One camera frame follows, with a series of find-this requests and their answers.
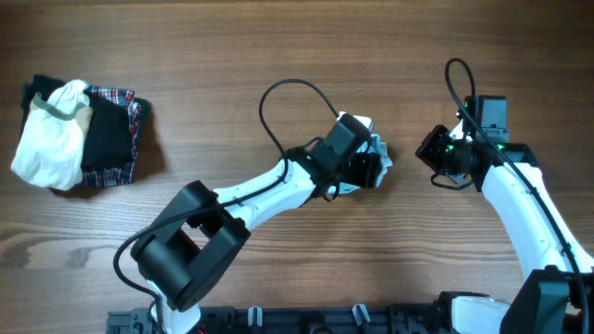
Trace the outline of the light blue striped garment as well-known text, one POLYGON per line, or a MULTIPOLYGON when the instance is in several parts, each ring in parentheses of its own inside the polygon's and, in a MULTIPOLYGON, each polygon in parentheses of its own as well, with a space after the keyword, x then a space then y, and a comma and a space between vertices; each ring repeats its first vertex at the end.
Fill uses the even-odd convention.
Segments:
POLYGON ((346 178, 338 186, 331 186, 329 195, 345 195, 359 188, 376 188, 381 184, 393 162, 388 154, 387 143, 381 141, 377 134, 372 134, 370 138, 371 144, 364 143, 350 159, 346 178))

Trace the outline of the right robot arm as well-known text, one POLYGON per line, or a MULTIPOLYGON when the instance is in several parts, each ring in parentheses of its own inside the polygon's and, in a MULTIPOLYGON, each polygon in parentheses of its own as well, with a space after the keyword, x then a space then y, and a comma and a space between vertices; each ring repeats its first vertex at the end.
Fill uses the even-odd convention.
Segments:
POLYGON ((503 223, 523 272, 511 303, 459 294, 446 305, 457 333, 590 333, 593 330, 593 258, 569 230, 544 185, 526 144, 509 141, 507 100, 466 96, 460 122, 442 124, 416 155, 431 180, 451 179, 450 190, 474 186, 503 223))

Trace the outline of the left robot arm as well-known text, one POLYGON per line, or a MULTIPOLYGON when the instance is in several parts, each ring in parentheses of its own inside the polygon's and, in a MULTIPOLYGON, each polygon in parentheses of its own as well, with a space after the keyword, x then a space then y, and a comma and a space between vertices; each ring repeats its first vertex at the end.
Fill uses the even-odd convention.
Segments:
POLYGON ((320 198, 351 179, 367 156, 373 122, 341 112, 312 148, 296 147, 270 171, 236 186, 184 186, 140 237, 131 255, 159 297, 150 314, 164 333, 188 333, 200 300, 231 265, 251 231, 279 213, 320 198))

